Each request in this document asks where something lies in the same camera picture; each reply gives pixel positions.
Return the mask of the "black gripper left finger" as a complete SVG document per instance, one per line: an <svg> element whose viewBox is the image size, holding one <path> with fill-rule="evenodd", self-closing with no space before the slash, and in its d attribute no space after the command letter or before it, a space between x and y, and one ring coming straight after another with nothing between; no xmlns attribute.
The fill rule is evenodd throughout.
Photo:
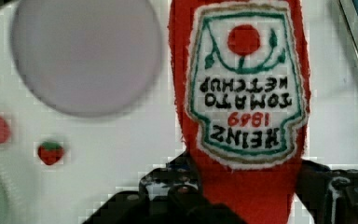
<svg viewBox="0 0 358 224"><path fill-rule="evenodd" d="M111 197L82 224L246 224L222 203L203 196L200 174L187 152L156 168L137 191Z"/></svg>

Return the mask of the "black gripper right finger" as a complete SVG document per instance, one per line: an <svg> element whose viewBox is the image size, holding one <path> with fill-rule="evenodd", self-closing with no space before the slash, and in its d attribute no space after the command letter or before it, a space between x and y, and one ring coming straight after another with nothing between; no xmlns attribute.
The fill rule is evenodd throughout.
<svg viewBox="0 0 358 224"><path fill-rule="evenodd" d="M358 224L358 170L303 160L296 196L315 224Z"/></svg>

